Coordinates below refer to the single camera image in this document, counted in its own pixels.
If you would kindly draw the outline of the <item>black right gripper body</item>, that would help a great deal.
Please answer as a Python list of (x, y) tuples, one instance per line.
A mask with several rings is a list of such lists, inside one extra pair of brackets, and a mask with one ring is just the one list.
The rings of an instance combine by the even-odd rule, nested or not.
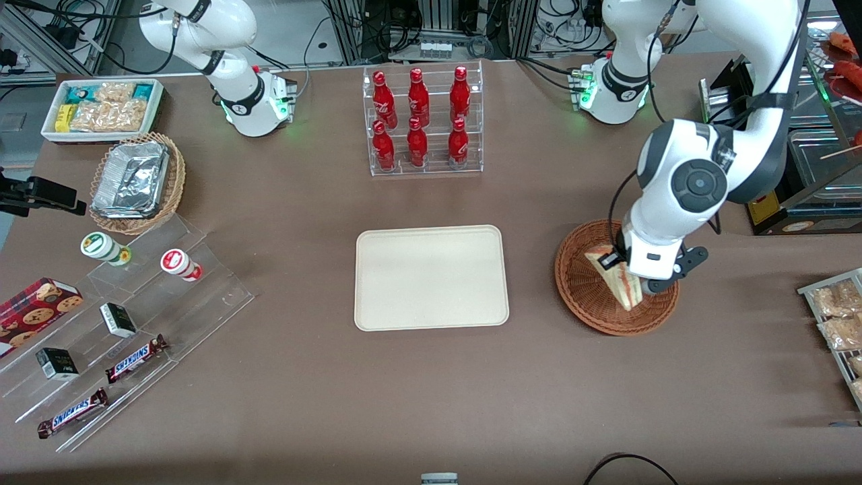
[(28, 184), (30, 179), (11, 179), (1, 172), (1, 212), (20, 218), (30, 215)]

